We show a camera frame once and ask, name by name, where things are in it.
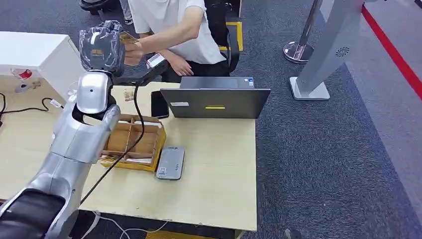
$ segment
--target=man's hand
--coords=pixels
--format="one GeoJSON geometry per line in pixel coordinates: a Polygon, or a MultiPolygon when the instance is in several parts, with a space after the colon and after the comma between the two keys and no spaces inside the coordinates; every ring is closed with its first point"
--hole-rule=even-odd
{"type": "Polygon", "coordinates": [[[170,63],[174,72],[176,72],[176,74],[178,74],[179,76],[194,75],[191,66],[189,65],[189,63],[186,62],[185,59],[183,59],[183,57],[178,56],[176,54],[172,54],[171,56],[167,56],[166,59],[170,63]]]}
{"type": "Polygon", "coordinates": [[[140,42],[128,43],[124,45],[126,50],[124,56],[124,63],[129,66],[137,66],[141,61],[143,55],[145,54],[142,50],[142,45],[140,42]]]}

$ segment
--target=stanchion base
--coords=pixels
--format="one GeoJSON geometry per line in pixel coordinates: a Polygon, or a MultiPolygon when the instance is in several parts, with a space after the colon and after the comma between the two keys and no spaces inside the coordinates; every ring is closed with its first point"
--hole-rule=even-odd
{"type": "Polygon", "coordinates": [[[287,43],[283,48],[284,57],[287,60],[294,63],[298,63],[298,64],[307,63],[310,57],[312,56],[312,53],[314,52],[314,48],[307,44],[302,54],[302,57],[300,59],[295,59],[294,56],[295,56],[295,52],[297,48],[298,48],[297,42],[292,41],[290,43],[287,43]]]}
{"type": "Polygon", "coordinates": [[[290,87],[292,88],[293,98],[297,101],[326,101],[329,99],[329,93],[324,82],[315,88],[309,94],[301,94],[298,86],[296,85],[297,77],[290,77],[290,87]]]}

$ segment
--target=white stand base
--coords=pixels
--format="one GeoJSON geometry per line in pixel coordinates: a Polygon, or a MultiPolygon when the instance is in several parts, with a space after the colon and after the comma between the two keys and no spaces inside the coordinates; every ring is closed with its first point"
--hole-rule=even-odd
{"type": "Polygon", "coordinates": [[[292,88],[293,97],[297,101],[326,101],[329,99],[329,93],[324,82],[315,88],[309,94],[301,94],[298,86],[296,85],[297,77],[290,77],[290,87],[292,88]]]}

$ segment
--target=yellow floor marking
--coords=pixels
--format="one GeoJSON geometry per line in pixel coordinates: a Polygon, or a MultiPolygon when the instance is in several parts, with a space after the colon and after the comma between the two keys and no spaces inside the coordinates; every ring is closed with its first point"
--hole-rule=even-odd
{"type": "Polygon", "coordinates": [[[194,236],[194,235],[183,234],[183,233],[158,231],[156,233],[147,233],[145,239],[213,239],[213,238],[194,236]]]}
{"type": "MultiPolygon", "coordinates": [[[[242,22],[241,21],[228,21],[226,22],[227,25],[237,26],[237,43],[239,44],[239,50],[243,51],[243,33],[242,33],[242,22]]],[[[221,51],[226,51],[227,48],[225,46],[219,46],[221,51]]]]}

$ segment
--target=floor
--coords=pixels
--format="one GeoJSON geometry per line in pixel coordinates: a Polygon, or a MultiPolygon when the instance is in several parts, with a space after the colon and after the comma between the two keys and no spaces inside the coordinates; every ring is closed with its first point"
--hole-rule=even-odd
{"type": "MultiPolygon", "coordinates": [[[[312,29],[316,45],[333,0],[325,0],[312,29]]],[[[422,237],[422,101],[368,24],[361,21],[358,51],[334,72],[326,102],[297,102],[287,80],[302,66],[282,56],[297,40],[311,0],[250,0],[243,4],[244,51],[234,72],[253,76],[272,93],[256,125],[258,231],[247,239],[282,238],[296,228],[304,239],[419,239],[422,237]]],[[[422,77],[422,9],[410,0],[368,2],[368,10],[408,64],[422,77]]],[[[108,14],[118,18],[119,14],[108,14]]],[[[74,1],[8,1],[2,31],[68,34],[99,23],[74,1]]],[[[140,74],[129,68],[126,75],[140,74]]],[[[77,228],[87,229],[89,212],[77,228]]],[[[128,227],[162,222],[112,216],[128,227]]],[[[166,230],[230,238],[230,231],[169,224],[166,230]]],[[[86,238],[117,238],[100,224],[86,238]]],[[[133,237],[144,234],[133,232],[133,237]]]]}

